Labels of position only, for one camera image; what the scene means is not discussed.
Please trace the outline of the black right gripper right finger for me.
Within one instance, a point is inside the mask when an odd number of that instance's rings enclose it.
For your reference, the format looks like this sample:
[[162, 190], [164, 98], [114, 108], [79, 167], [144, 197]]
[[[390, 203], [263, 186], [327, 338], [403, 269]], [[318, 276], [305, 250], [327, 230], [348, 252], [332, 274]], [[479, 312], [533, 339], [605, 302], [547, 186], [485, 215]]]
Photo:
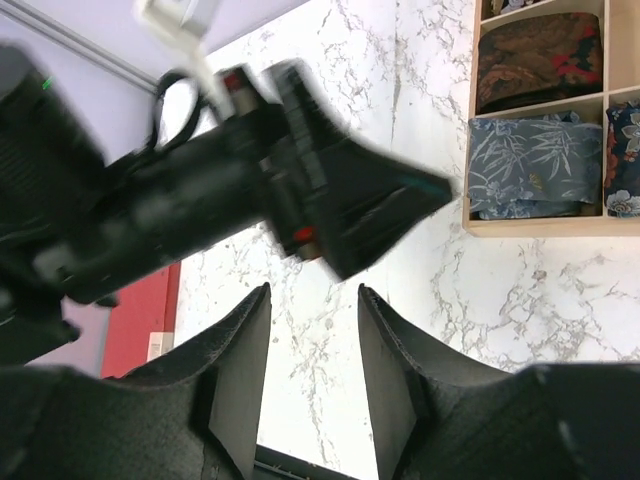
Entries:
[[358, 329], [382, 479], [635, 479], [639, 367], [478, 362], [358, 291]]

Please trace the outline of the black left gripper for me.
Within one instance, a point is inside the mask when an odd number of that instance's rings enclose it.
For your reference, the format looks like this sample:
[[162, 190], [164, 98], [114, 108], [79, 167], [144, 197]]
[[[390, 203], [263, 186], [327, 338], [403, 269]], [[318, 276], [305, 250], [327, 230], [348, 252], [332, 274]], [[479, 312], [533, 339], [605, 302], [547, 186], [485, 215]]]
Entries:
[[452, 201], [446, 177], [342, 130], [305, 63], [282, 61], [267, 74], [277, 102], [246, 69], [228, 69], [231, 117], [178, 146], [117, 162], [106, 209], [109, 278], [140, 279], [265, 222], [286, 256], [321, 259], [346, 280]]

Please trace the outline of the dark blue floral tie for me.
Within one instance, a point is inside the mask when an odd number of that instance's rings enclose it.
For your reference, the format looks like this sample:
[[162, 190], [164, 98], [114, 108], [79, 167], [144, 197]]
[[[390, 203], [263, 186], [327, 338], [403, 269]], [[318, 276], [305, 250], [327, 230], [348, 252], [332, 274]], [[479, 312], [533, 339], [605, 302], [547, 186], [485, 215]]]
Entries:
[[604, 205], [609, 216], [639, 216], [639, 100], [607, 110]]

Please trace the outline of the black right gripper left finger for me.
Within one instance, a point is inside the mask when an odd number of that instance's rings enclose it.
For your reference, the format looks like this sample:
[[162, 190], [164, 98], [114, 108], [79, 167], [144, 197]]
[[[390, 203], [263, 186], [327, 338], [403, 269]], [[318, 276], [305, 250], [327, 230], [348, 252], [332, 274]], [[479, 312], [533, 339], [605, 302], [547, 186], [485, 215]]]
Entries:
[[1, 372], [5, 479], [248, 479], [271, 291], [119, 379], [65, 367]]

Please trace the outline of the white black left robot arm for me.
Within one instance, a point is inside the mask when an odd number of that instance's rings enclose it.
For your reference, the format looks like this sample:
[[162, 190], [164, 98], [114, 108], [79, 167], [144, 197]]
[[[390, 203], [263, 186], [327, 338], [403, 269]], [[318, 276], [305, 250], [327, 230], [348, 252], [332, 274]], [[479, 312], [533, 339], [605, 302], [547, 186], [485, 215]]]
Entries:
[[285, 256], [346, 280], [454, 197], [451, 181], [351, 138], [305, 66], [269, 68], [278, 100], [237, 65], [216, 73], [231, 113], [203, 134], [198, 94], [182, 130], [106, 164], [29, 52], [1, 47], [1, 361], [23, 365], [78, 339], [61, 302], [116, 293], [256, 223]]

